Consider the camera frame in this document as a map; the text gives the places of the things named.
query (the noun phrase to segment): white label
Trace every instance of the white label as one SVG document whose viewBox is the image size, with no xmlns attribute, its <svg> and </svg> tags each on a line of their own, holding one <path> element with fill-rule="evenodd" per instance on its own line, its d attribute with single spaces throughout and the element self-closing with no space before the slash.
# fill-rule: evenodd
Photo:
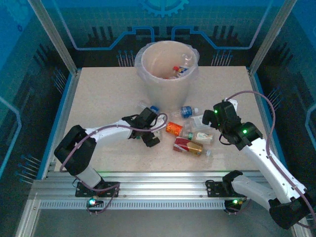
<svg viewBox="0 0 316 237">
<path fill-rule="evenodd" d="M 200 116 L 194 116 L 192 117 L 194 119 L 194 122 L 196 123 L 196 127 L 203 126 L 204 124 L 202 123 L 203 115 Z"/>
<path fill-rule="evenodd" d="M 231 102 L 233 104 L 234 109 L 237 112 L 237 106 L 238 106 L 237 100 L 230 99 L 229 102 Z"/>
<path fill-rule="evenodd" d="M 209 141 L 211 142 L 213 140 L 213 135 L 209 133 L 204 132 L 198 132 L 197 133 L 197 139 L 196 141 Z"/>
<path fill-rule="evenodd" d="M 187 152 L 187 150 L 186 150 L 186 149 L 184 149 L 184 148 L 182 148 L 182 147 L 178 146 L 177 144 L 173 144 L 173 146 L 174 146 L 174 147 L 176 147 L 176 148 L 178 148 L 178 149 L 180 149 L 180 150 L 183 150 L 183 151 Z"/>
</svg>

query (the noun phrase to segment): white bucket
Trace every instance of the white bucket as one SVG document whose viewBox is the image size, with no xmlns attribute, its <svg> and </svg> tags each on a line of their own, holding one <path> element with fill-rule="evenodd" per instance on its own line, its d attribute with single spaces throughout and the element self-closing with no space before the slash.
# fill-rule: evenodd
<svg viewBox="0 0 316 237">
<path fill-rule="evenodd" d="M 187 55 L 190 69 L 176 79 L 163 79 L 172 74 L 174 66 L 184 63 Z M 196 49 L 176 41 L 160 41 L 143 47 L 136 55 L 135 67 L 145 82 L 152 105 L 171 112 L 182 107 L 187 99 L 190 84 L 198 76 L 199 54 Z"/>
</svg>

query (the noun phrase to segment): plastic bottle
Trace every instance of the plastic bottle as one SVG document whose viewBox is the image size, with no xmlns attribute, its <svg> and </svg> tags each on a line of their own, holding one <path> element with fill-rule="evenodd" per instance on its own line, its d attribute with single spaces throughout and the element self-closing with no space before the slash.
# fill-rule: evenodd
<svg viewBox="0 0 316 237">
<path fill-rule="evenodd" d="M 180 137 L 202 144 L 211 144 L 213 141 L 213 135 L 205 132 L 188 132 L 182 130 Z"/>
<path fill-rule="evenodd" d="M 203 115 L 192 116 L 185 121 L 183 127 L 186 131 L 197 132 L 197 131 L 211 131 L 212 128 L 209 125 L 202 123 Z"/>
<path fill-rule="evenodd" d="M 145 108 L 149 108 L 151 111 L 155 112 L 156 114 L 158 114 L 159 112 L 159 108 L 156 106 L 150 106 L 148 103 L 146 103 L 145 101 L 141 100 L 140 102 L 138 102 L 137 104 L 137 108 L 140 111 L 143 111 Z"/>
<path fill-rule="evenodd" d="M 181 131 L 182 131 L 182 126 L 174 123 L 174 122 L 169 122 L 166 126 L 166 132 L 171 133 L 175 136 L 179 136 Z"/>
<path fill-rule="evenodd" d="M 192 108 L 191 106 L 183 106 L 181 109 L 171 113 L 172 118 L 188 118 L 198 113 L 198 108 Z"/>
<path fill-rule="evenodd" d="M 190 152 L 196 156 L 206 155 L 209 157 L 211 155 L 211 150 L 204 149 L 203 144 L 190 141 L 183 137 L 177 137 L 173 149 L 177 152 Z"/>
<path fill-rule="evenodd" d="M 177 68 L 177 71 L 178 71 L 178 73 L 177 73 L 177 76 L 178 76 L 178 77 L 181 77 L 182 74 L 183 74 L 185 71 L 187 71 L 188 69 L 190 69 L 190 66 L 189 66 L 189 65 L 190 65 L 190 61 L 191 61 L 192 57 L 189 57 L 187 54 L 183 54 L 182 57 L 183 57 L 183 59 L 184 59 L 183 65 L 181 65 L 181 66 L 179 66 L 179 67 L 176 67 L 176 68 Z"/>
</svg>

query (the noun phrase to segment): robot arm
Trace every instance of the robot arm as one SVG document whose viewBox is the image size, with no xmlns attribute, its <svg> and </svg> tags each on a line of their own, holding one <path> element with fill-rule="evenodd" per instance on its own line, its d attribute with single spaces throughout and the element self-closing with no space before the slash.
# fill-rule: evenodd
<svg viewBox="0 0 316 237">
<path fill-rule="evenodd" d="M 103 146 L 119 140 L 141 137 L 147 147 L 155 146 L 160 140 L 153 132 L 155 128 L 158 130 L 165 127 L 165 118 L 164 115 L 158 117 L 156 113 L 145 108 L 141 114 L 123 117 L 108 127 L 109 128 L 104 130 L 101 130 L 101 128 L 84 129 L 80 125 L 76 125 L 70 129 L 54 151 L 55 156 L 63 163 L 70 152 L 83 138 L 91 132 L 100 129 L 99 132 L 87 138 L 65 164 L 65 168 L 71 175 L 80 179 L 93 189 L 104 188 L 104 180 L 89 165 L 97 145 Z"/>
<path fill-rule="evenodd" d="M 228 194 L 235 191 L 259 203 L 269 210 L 274 221 L 284 229 L 290 228 L 309 213 L 302 197 L 268 157 L 266 140 L 262 133 L 250 122 L 241 123 L 232 103 L 222 101 L 214 106 L 214 111 L 206 110 L 203 123 L 211 123 L 210 126 L 219 129 L 231 145 L 235 145 L 238 150 L 246 154 L 272 187 L 269 189 L 249 180 L 240 171 L 232 171 L 223 177 L 223 186 Z M 307 191 L 306 187 L 291 175 L 271 150 L 270 155 L 310 204 L 315 206 L 316 192 Z"/>
</svg>

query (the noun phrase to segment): table surface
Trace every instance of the table surface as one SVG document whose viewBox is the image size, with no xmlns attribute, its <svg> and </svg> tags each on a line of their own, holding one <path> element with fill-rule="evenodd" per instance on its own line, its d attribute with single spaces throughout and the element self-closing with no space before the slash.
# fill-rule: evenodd
<svg viewBox="0 0 316 237">
<path fill-rule="evenodd" d="M 185 105 L 199 107 L 204 112 L 242 90 L 252 90 L 246 67 L 199 67 L 199 77 L 192 84 Z M 254 95 L 243 94 L 235 99 L 241 121 L 254 123 L 266 138 Z M 135 68 L 83 68 L 65 134 L 77 124 L 83 128 L 100 127 L 133 115 L 140 100 L 149 101 Z M 215 141 L 209 146 L 211 157 L 174 151 L 175 136 L 163 129 L 162 141 L 152 148 L 136 139 L 97 145 L 90 164 L 97 171 L 124 172 L 258 170 L 235 146 L 220 144 L 219 131 L 214 129 L 212 133 Z"/>
</svg>

